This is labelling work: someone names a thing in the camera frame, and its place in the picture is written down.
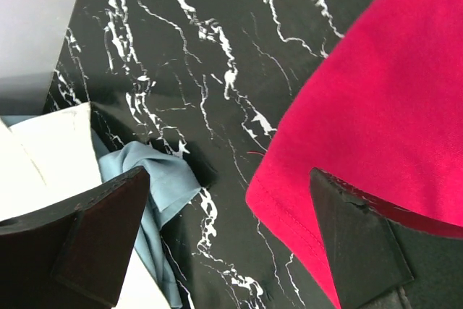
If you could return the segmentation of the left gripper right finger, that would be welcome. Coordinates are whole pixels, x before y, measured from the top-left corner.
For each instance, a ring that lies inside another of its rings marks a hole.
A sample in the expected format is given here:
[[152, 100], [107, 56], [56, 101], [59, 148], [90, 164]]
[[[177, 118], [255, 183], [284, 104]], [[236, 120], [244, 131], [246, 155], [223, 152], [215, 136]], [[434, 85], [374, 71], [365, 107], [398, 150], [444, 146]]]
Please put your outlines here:
[[342, 308], [410, 308], [414, 277], [385, 218], [347, 184], [320, 169], [310, 195]]

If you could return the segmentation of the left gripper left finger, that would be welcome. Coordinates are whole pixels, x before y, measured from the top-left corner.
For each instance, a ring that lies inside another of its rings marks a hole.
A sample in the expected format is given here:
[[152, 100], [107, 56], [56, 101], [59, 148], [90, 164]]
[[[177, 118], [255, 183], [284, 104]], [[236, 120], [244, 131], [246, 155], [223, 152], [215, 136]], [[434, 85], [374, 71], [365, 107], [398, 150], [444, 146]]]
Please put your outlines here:
[[3, 308], [113, 308], [150, 177], [137, 166], [61, 202], [1, 222]]

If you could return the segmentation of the red t shirt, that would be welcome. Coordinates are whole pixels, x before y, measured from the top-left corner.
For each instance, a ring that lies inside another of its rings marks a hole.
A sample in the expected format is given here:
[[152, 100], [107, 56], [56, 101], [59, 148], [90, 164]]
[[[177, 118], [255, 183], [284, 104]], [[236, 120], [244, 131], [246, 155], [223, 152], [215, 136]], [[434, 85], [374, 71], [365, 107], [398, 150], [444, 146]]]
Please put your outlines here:
[[251, 211], [338, 308], [313, 168], [462, 224], [462, 0], [374, 0], [301, 89], [247, 189]]

